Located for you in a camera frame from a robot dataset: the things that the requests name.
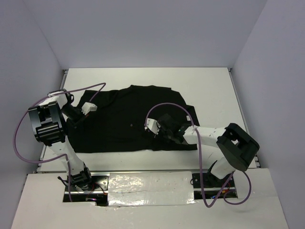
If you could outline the black long sleeve shirt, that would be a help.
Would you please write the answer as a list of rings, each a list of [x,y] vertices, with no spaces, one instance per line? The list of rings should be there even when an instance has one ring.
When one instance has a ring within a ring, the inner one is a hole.
[[[77,107],[85,102],[97,105],[77,127],[67,120],[68,140],[76,153],[192,151],[197,145],[180,145],[144,129],[145,118],[157,120],[164,114],[188,123],[187,110],[199,125],[193,106],[181,94],[167,87],[131,85],[121,90],[86,90]]]

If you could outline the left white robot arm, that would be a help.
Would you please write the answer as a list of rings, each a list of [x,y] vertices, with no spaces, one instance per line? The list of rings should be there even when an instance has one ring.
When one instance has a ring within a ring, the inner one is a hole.
[[[28,109],[33,133],[38,142],[48,146],[57,156],[64,154],[62,163],[67,170],[67,187],[83,191],[93,187],[93,177],[79,159],[68,140],[68,124],[80,126],[88,112],[72,106],[74,96],[66,89],[50,92],[46,99]]]

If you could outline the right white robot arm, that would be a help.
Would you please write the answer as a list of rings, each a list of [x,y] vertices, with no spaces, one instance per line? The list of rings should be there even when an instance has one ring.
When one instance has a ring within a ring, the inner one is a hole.
[[[259,144],[235,123],[220,128],[192,126],[181,124],[165,114],[157,121],[152,120],[148,128],[154,134],[179,145],[197,144],[220,149],[223,157],[212,163],[204,177],[213,187],[222,185],[225,178],[236,170],[245,172],[260,148]]]

